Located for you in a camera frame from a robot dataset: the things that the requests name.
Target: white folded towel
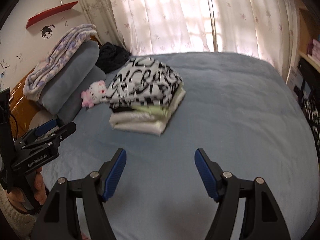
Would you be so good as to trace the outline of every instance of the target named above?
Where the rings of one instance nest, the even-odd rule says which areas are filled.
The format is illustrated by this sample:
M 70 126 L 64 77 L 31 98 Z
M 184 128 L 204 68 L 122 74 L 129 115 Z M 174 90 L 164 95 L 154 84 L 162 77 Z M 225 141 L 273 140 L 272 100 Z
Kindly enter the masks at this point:
M 166 117 L 159 118 L 159 116 L 139 111 L 121 112 L 112 113 L 109 123 L 113 129 L 161 135 L 185 94 L 183 87 L 176 91 Z

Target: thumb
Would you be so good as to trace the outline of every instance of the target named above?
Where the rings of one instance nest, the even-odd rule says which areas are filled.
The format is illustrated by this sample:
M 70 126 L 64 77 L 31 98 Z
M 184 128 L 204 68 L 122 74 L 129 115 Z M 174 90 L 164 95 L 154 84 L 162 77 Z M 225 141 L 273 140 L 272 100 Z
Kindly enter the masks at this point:
M 25 202 L 23 199 L 23 193 L 21 191 L 21 189 L 14 187 L 10 193 L 7 193 L 7 191 L 5 191 L 7 194 L 7 197 L 12 200 L 12 201 L 16 201 L 16 202 Z

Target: white curtain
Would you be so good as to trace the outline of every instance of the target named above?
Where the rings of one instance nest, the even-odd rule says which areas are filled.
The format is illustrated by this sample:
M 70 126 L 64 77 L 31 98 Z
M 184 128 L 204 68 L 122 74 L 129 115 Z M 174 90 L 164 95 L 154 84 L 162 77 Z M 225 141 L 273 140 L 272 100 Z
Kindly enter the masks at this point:
M 213 51 L 208 0 L 111 0 L 120 37 L 133 55 Z
M 285 80 L 298 45 L 294 0 L 212 0 L 218 51 L 268 61 Z
M 117 31 L 110 0 L 79 0 L 79 3 L 87 21 L 96 25 L 97 38 L 102 44 L 109 41 L 124 45 Z

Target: metal screw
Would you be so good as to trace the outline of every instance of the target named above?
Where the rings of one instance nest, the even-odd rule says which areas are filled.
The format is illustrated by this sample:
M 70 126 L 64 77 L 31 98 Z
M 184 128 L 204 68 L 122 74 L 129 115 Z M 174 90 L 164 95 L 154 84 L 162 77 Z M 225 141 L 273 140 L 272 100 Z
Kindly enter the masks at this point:
M 263 184 L 264 183 L 264 179 L 260 178 L 260 177 L 257 177 L 256 178 L 256 182 L 259 183 L 259 184 Z
M 223 177 L 225 177 L 225 178 L 231 178 L 232 177 L 232 173 L 231 172 L 229 172 L 229 171 L 225 171 L 224 173 L 223 173 Z
M 93 172 L 90 173 L 90 177 L 93 178 L 93 179 L 98 177 L 98 176 L 99 176 L 99 172 L 97 172 L 97 171 L 93 171 Z
M 59 184 L 63 184 L 65 182 L 66 182 L 66 178 L 64 178 L 64 177 L 61 177 L 61 178 L 58 179 L 58 183 Z

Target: orange wooden headboard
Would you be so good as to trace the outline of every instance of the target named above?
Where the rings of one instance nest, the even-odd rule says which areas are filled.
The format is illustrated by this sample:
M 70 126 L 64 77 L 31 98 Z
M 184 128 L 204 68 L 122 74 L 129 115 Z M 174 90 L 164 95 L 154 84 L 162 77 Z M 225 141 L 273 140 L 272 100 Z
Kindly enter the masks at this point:
M 91 36 L 91 40 L 98 42 L 96 37 Z M 35 102 L 28 100 L 23 95 L 23 87 L 27 76 L 34 70 L 34 68 L 20 80 L 20 82 L 13 88 L 10 101 L 10 110 L 12 115 L 17 119 L 18 127 L 12 117 L 10 117 L 12 135 L 15 137 L 18 129 L 18 137 L 22 136 L 29 130 L 29 125 L 33 117 L 40 111 L 40 108 Z

